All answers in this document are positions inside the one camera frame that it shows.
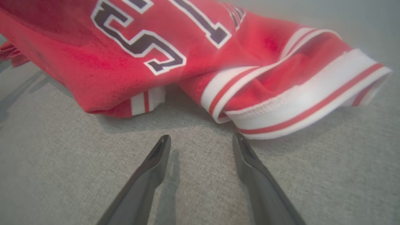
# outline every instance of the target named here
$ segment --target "striped ribbed trim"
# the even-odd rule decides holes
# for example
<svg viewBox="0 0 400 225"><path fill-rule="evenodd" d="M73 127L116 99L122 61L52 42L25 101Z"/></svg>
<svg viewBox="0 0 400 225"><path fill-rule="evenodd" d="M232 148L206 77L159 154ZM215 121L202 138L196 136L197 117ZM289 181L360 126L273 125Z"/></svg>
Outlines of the striped ribbed trim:
<svg viewBox="0 0 400 225"><path fill-rule="evenodd" d="M390 74L360 50L352 50L280 96L225 113L246 138L274 139L311 125L351 98L357 104L368 102Z"/></svg>
<svg viewBox="0 0 400 225"><path fill-rule="evenodd" d="M297 30L292 37L289 39L289 41L286 43L279 60L283 60L285 57L287 57L290 54L293 54L294 50L299 49L299 47L303 46L305 43L310 41L312 38L323 34L323 33L332 33L336 35L338 38L341 38L336 32L332 30L321 30L321 29L315 29L315 28L300 28Z"/></svg>
<svg viewBox="0 0 400 225"><path fill-rule="evenodd" d="M130 100L132 116L153 111L161 103L165 102L164 87L157 87L140 93Z"/></svg>
<svg viewBox="0 0 400 225"><path fill-rule="evenodd" d="M201 97L201 105L212 115L217 123L230 121L227 118L220 118L223 108L228 101L246 84L253 79L275 68L289 59L298 49L310 41L313 37L322 33L333 33L331 30L318 30L314 28L301 28L295 32L286 44L281 60L272 65L256 67L244 66L230 68L219 72L207 85Z"/></svg>

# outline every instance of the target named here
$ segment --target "basketball jersey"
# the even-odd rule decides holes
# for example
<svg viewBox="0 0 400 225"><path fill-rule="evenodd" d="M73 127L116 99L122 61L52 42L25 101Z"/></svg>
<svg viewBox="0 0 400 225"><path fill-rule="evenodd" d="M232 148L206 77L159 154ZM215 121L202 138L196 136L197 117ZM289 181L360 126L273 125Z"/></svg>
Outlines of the basketball jersey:
<svg viewBox="0 0 400 225"><path fill-rule="evenodd" d="M215 0L3 0L0 20L0 33L88 113L148 113L177 83L249 139L368 104L391 73L334 31Z"/></svg>

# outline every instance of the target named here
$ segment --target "number 3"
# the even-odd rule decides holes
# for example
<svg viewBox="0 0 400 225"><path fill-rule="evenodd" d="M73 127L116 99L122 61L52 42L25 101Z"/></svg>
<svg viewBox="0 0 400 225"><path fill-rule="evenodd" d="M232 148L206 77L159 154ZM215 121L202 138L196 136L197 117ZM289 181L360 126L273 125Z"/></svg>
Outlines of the number 3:
<svg viewBox="0 0 400 225"><path fill-rule="evenodd" d="M153 5L150 0L123 1L141 14ZM143 58L153 49L157 49L166 55L168 57L166 61L160 62L157 59L152 59L144 63L156 76L186 65L186 57L156 33L142 30L135 37L128 40L121 32L111 27L110 23L113 20L123 27L127 27L134 19L108 0L98 1L91 18L98 29L135 58Z"/></svg>

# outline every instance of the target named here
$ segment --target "black number with white outline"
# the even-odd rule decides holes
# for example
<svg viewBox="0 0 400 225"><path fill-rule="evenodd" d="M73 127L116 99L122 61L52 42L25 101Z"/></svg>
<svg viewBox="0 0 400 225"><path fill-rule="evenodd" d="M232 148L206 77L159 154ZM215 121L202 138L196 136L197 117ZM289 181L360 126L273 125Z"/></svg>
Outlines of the black number with white outline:
<svg viewBox="0 0 400 225"><path fill-rule="evenodd" d="M221 23L214 24L189 0L170 0L170 2L192 19L206 33L207 39L218 49L232 37L232 34Z"/></svg>
<svg viewBox="0 0 400 225"><path fill-rule="evenodd" d="M150 0L124 0L136 11L143 13L152 6ZM135 58L145 57L151 50L157 49L168 57L168 60L160 62L152 59L144 64L155 74L160 75L174 68L186 65L186 57L173 47L165 39L152 31L142 30L132 39L126 39L121 32L110 26L111 21L115 20L123 27L127 27L134 19L122 11L120 8L107 0L99 0L92 13L92 20L96 27L105 35L116 41L122 49Z"/></svg>

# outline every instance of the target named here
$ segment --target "textured gray surface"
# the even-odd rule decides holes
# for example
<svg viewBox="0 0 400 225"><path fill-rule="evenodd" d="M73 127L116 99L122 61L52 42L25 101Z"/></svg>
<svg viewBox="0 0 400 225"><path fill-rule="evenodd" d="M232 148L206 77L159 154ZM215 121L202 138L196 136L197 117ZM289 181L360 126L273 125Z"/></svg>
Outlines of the textured gray surface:
<svg viewBox="0 0 400 225"><path fill-rule="evenodd" d="M3 44L6 41L7 41L7 39L3 35L0 34L0 44Z"/></svg>
<svg viewBox="0 0 400 225"><path fill-rule="evenodd" d="M395 71L370 106L338 109L288 137L250 143L306 223L399 224L399 2L231 2L335 29ZM214 123L176 86L167 92L154 112L118 120L85 114L31 63L3 71L0 224L95 224L164 134L171 156L149 224L250 224L231 149L234 125Z"/></svg>

